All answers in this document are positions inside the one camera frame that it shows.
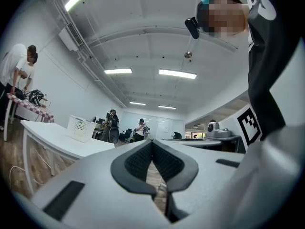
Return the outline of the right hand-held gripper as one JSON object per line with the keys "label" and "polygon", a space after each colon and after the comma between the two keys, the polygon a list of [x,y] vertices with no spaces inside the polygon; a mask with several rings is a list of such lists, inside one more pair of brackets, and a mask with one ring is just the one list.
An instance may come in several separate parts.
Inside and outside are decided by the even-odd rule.
{"label": "right hand-held gripper", "polygon": [[[305,42],[301,39],[281,76],[270,89],[287,126],[305,123]],[[262,136],[257,117],[250,104],[219,122],[221,129],[228,129],[240,136],[245,149]]]}

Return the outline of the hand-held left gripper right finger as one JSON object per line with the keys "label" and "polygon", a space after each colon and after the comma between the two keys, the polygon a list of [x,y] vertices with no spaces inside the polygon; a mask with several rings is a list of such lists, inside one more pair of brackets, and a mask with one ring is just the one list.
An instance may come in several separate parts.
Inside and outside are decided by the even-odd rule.
{"label": "hand-held left gripper right finger", "polygon": [[199,172],[197,162],[192,157],[157,140],[152,142],[152,161],[166,184],[165,216],[170,222],[185,218],[188,213],[176,207],[173,194],[184,191],[191,185]]}

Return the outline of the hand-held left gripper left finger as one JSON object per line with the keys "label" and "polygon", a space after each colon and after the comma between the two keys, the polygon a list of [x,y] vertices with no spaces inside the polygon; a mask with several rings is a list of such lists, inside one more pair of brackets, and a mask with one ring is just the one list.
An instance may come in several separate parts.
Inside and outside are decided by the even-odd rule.
{"label": "hand-held left gripper left finger", "polygon": [[153,159],[152,149],[152,141],[147,140],[113,160],[111,175],[126,191],[150,196],[157,194],[156,188],[146,183]]}

